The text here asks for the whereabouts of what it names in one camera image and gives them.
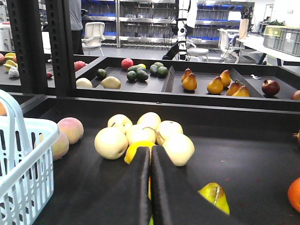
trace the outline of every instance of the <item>yellow fruit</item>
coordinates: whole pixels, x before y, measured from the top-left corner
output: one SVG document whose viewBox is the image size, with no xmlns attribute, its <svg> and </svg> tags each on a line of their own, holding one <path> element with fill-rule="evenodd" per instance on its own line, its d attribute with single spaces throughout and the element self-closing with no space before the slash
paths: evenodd
<svg viewBox="0 0 300 225">
<path fill-rule="evenodd" d="M 142 63 L 140 63 L 138 66 L 141 66 L 141 67 L 146 68 L 146 65 L 145 65 L 145 64 L 142 64 Z"/>
<path fill-rule="evenodd" d="M 15 53 L 14 52 L 6 53 L 6 55 L 4 57 L 5 57 L 5 60 L 12 60 L 15 57 Z"/>
<path fill-rule="evenodd" d="M 8 72 L 10 70 L 11 67 L 17 67 L 18 68 L 18 64 L 16 64 L 14 61 L 12 60 L 7 60 L 5 62 L 5 64 L 3 64 L 6 71 Z"/>
<path fill-rule="evenodd" d="M 132 159 L 134 158 L 135 154 L 136 154 L 136 151 L 137 151 L 137 148 L 138 147 L 149 147 L 149 150 L 150 150 L 150 156 L 151 156 L 151 149 L 152 147 L 155 145 L 155 143 L 153 142 L 149 142 L 149 141 L 139 141 L 139 142 L 135 142 L 133 144 L 131 144 L 127 151 L 126 151 L 126 155 L 124 157 L 124 161 L 127 163 L 127 164 L 130 164 Z"/>
<path fill-rule="evenodd" d="M 215 182 L 208 183 L 201 190 L 199 190 L 198 193 L 214 206 L 229 215 L 229 206 L 226 200 L 225 192 L 221 185 Z"/>
</svg>

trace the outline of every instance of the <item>white table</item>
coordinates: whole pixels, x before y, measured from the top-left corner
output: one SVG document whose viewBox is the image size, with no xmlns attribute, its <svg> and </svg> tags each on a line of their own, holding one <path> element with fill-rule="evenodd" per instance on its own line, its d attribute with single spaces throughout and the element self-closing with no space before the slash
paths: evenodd
<svg viewBox="0 0 300 225">
<path fill-rule="evenodd" d="M 266 55 L 270 55 L 277 58 L 278 66 L 281 66 L 281 61 L 283 61 L 283 65 L 300 66 L 300 57 L 292 56 L 287 53 L 280 52 L 263 46 L 263 37 L 248 35 L 246 39 L 237 39 L 237 40 L 243 43 L 244 46 L 255 49 L 262 53 L 262 56 L 257 64 L 262 64 Z"/>
</svg>

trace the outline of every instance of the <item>white chair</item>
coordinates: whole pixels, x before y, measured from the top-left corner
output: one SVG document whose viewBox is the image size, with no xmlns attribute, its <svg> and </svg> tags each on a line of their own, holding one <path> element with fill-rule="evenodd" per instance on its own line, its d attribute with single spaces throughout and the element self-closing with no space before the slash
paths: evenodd
<svg viewBox="0 0 300 225">
<path fill-rule="evenodd" d="M 85 24 L 85 36 L 82 39 L 82 49 L 90 52 L 100 50 L 102 56 L 101 43 L 105 40 L 104 37 L 105 24 L 103 22 L 87 22 Z"/>
<path fill-rule="evenodd" d="M 218 47 L 222 51 L 221 58 L 223 59 L 223 61 L 229 62 L 230 60 L 233 61 L 232 60 L 232 57 L 233 57 L 233 59 L 235 59 L 234 63 L 238 63 L 239 56 L 237 55 L 236 52 L 234 52 L 234 50 L 240 49 L 240 48 L 234 48 L 232 45 L 230 45 L 227 30 L 218 29 L 218 31 L 220 31 L 220 40 L 219 40 Z"/>
<path fill-rule="evenodd" d="M 187 48 L 187 54 L 190 55 L 191 58 L 198 58 L 199 56 L 206 56 L 206 62 L 208 62 L 208 52 L 209 50 L 206 48 L 197 48 L 196 45 L 187 40 L 187 45 L 191 45 L 192 48 Z"/>
</svg>

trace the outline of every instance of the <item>black pants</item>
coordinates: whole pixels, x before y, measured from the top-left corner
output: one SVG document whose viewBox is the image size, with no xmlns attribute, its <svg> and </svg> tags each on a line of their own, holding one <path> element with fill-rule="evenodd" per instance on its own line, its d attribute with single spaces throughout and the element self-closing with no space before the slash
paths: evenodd
<svg viewBox="0 0 300 225">
<path fill-rule="evenodd" d="M 72 32 L 73 54 L 84 55 L 83 54 L 83 45 L 81 42 L 83 30 L 72 30 L 71 32 Z"/>
</svg>

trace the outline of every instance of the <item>peach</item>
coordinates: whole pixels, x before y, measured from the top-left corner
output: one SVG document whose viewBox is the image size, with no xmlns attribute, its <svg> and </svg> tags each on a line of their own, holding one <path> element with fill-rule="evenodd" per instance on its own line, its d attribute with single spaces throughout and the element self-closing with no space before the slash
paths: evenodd
<svg viewBox="0 0 300 225">
<path fill-rule="evenodd" d="M 40 143 L 44 140 L 43 134 L 39 136 Z M 69 151 L 69 139 L 67 135 L 60 131 L 60 136 L 57 141 L 52 145 L 53 161 L 60 159 Z"/>
<path fill-rule="evenodd" d="M 0 53 L 0 64 L 3 64 L 5 61 L 5 57 L 2 53 Z"/>
<path fill-rule="evenodd" d="M 70 144 L 75 144 L 83 136 L 83 125 L 76 118 L 63 118 L 57 123 L 57 125 L 59 130 L 67 135 Z"/>
</svg>

